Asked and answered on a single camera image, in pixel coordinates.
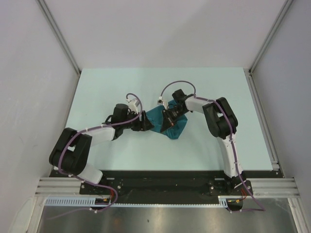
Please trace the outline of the left aluminium frame post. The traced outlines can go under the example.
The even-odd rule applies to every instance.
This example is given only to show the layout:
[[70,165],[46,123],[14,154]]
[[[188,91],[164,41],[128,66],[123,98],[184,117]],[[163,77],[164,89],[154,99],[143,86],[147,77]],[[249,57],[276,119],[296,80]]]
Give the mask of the left aluminium frame post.
[[41,10],[43,16],[45,17],[51,31],[53,32],[54,36],[56,37],[56,40],[58,41],[61,49],[63,50],[65,56],[67,57],[70,65],[72,66],[72,68],[74,69],[74,71],[76,72],[76,74],[78,76],[81,75],[82,71],[78,66],[78,63],[76,61],[76,59],[73,56],[73,53],[65,39],[65,37],[63,36],[63,33],[60,30],[60,27],[58,26],[58,23],[56,22],[48,4],[46,3],[45,0],[36,0],[36,3],[39,7],[39,9]]

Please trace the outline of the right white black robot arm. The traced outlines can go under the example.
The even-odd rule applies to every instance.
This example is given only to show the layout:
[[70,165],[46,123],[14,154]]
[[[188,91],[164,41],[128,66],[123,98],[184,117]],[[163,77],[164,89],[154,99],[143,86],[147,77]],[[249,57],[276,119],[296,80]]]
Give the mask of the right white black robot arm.
[[218,140],[221,148],[225,174],[224,189],[230,195],[237,194],[245,184],[246,177],[236,150],[235,134],[238,120],[227,99],[221,97],[217,100],[208,100],[196,97],[194,94],[186,95],[182,89],[176,90],[172,97],[176,105],[162,110],[163,120],[160,132],[173,128],[177,119],[188,112],[204,114],[207,127],[212,136]]

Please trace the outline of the aluminium frame post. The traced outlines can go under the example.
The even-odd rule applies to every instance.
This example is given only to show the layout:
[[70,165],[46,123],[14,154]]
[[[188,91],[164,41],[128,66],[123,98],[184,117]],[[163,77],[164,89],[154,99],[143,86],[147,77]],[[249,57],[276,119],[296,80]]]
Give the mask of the aluminium frame post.
[[60,30],[60,27],[58,26],[58,23],[56,22],[48,4],[46,3],[45,0],[36,0],[36,3],[39,7],[39,9],[41,10],[43,16],[45,17],[51,31],[53,32],[54,36],[56,37],[56,40],[58,41],[61,49],[63,50],[65,56],[67,57],[70,65],[72,66],[72,68],[74,69],[74,71],[76,72],[76,74],[78,76],[81,75],[82,71],[78,66],[78,63],[76,61],[76,59],[73,56],[73,53],[65,39],[65,37],[63,36],[63,33]]
[[291,6],[293,5],[294,0],[286,0],[284,1],[277,17],[275,18],[267,36],[265,37],[263,44],[261,45],[257,55],[255,56],[250,68],[248,69],[248,72],[252,74],[255,69],[257,68],[259,62],[263,58],[265,52],[267,51],[268,47],[270,46],[273,38],[275,37],[276,33],[278,32],[282,22],[284,21],[287,13],[289,12]]

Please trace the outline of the teal satin napkin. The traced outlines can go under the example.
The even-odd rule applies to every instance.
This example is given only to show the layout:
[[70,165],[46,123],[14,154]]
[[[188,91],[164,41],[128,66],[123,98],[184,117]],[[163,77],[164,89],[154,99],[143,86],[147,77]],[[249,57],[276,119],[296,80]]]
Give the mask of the teal satin napkin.
[[[168,104],[169,105],[175,105],[177,103],[175,100],[171,100],[168,102]],[[187,122],[178,122],[175,126],[169,128],[165,132],[161,133],[160,128],[161,128],[162,120],[163,120],[162,110],[164,110],[164,107],[162,105],[159,105],[159,106],[149,110],[146,113],[147,118],[154,125],[154,128],[151,129],[151,131],[165,135],[169,139],[172,139],[172,140],[178,139],[180,137],[182,131],[184,130]]]

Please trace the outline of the right aluminium frame post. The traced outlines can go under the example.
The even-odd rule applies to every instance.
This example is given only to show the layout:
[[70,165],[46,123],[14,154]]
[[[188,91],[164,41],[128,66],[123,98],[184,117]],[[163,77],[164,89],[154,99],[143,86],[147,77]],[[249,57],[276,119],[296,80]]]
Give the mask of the right aluminium frame post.
[[276,33],[278,32],[282,22],[284,21],[287,13],[289,12],[291,6],[293,5],[294,0],[286,0],[284,1],[277,17],[275,18],[267,36],[265,37],[263,44],[261,45],[257,55],[255,56],[250,68],[248,69],[248,72],[252,74],[255,69],[257,68],[259,62],[263,58],[265,52],[267,51],[268,47],[270,46],[273,38],[275,37]]

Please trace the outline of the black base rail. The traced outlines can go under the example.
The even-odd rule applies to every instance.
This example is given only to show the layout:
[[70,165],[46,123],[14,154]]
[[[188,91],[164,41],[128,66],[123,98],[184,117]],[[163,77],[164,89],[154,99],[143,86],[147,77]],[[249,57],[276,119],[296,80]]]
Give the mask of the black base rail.
[[254,179],[282,178],[281,171],[244,171],[230,181],[222,171],[111,171],[100,185],[112,187],[117,204],[217,204],[219,196],[247,197]]

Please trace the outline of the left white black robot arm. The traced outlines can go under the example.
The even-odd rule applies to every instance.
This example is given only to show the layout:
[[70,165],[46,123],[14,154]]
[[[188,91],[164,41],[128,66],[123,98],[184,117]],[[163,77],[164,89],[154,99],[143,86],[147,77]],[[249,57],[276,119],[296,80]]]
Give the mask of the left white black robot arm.
[[145,111],[138,112],[127,104],[116,104],[113,114],[100,126],[81,132],[65,128],[56,142],[49,163],[64,174],[76,176],[90,183],[97,194],[107,190],[103,173],[87,162],[90,148],[105,141],[118,139],[123,131],[145,132],[154,128]]

